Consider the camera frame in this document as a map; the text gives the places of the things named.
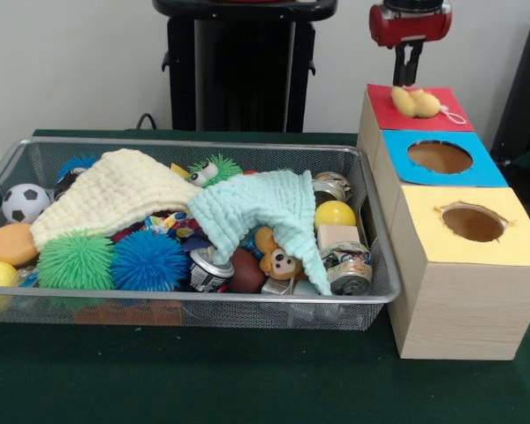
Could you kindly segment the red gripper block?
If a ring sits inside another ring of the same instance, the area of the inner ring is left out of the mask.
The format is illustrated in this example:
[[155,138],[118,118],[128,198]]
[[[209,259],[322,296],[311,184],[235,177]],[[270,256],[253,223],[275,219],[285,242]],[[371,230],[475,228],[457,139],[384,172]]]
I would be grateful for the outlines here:
[[[451,22],[449,2],[382,2],[371,6],[369,31],[372,39],[380,47],[395,47],[394,86],[415,83],[424,42],[442,40]],[[406,64],[403,42],[409,42],[412,48]]]

